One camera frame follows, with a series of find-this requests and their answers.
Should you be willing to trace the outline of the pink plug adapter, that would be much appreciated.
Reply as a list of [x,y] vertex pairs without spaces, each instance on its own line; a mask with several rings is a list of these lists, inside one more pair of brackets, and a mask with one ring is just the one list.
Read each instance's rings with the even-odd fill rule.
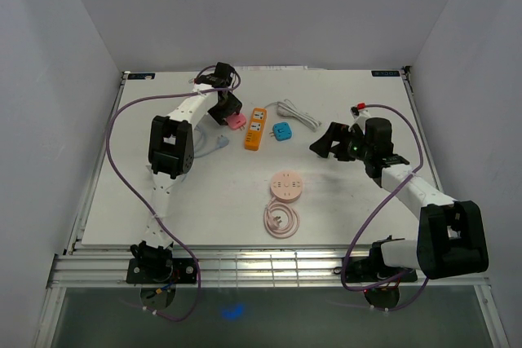
[[246,125],[246,117],[242,113],[232,114],[226,118],[226,122],[231,130],[241,130]]

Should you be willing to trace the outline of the blue plug adapter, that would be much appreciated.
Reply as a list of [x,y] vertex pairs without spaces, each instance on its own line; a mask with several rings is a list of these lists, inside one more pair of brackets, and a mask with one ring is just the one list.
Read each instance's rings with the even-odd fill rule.
[[270,136],[273,137],[276,141],[282,142],[290,140],[293,136],[293,132],[289,123],[283,121],[278,122],[272,126]]

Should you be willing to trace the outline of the pink round power socket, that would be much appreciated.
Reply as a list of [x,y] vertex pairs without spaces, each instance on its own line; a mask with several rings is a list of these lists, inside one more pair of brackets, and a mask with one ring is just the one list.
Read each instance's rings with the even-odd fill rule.
[[293,170],[283,170],[272,176],[269,190],[272,197],[277,201],[293,203],[298,200],[303,193],[303,180],[297,172]]

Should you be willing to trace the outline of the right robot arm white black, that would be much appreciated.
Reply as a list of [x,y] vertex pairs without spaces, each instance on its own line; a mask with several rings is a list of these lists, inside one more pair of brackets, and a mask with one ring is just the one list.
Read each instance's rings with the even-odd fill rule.
[[322,158],[362,161],[368,177],[418,220],[416,240],[388,237],[374,242],[364,259],[345,258],[348,280],[365,275],[388,280],[403,270],[419,270],[437,280],[488,269],[479,206],[455,200],[418,177],[409,162],[394,152],[389,120],[371,117],[352,126],[333,122],[309,148]]

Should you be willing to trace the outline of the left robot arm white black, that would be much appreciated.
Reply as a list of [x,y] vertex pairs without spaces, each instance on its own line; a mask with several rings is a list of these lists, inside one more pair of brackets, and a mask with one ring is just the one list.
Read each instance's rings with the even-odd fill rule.
[[168,209],[170,190],[176,179],[192,168],[194,152],[193,130],[205,115],[220,126],[241,112],[242,103],[233,94],[241,78],[230,64],[218,62],[200,71],[194,78],[194,88],[186,99],[165,116],[152,120],[148,145],[148,163],[153,173],[153,201],[145,205],[153,220],[151,240],[133,244],[130,270],[144,276],[145,283],[174,281],[184,283],[197,279],[198,265],[172,257],[171,246],[182,244],[165,227],[162,219]]

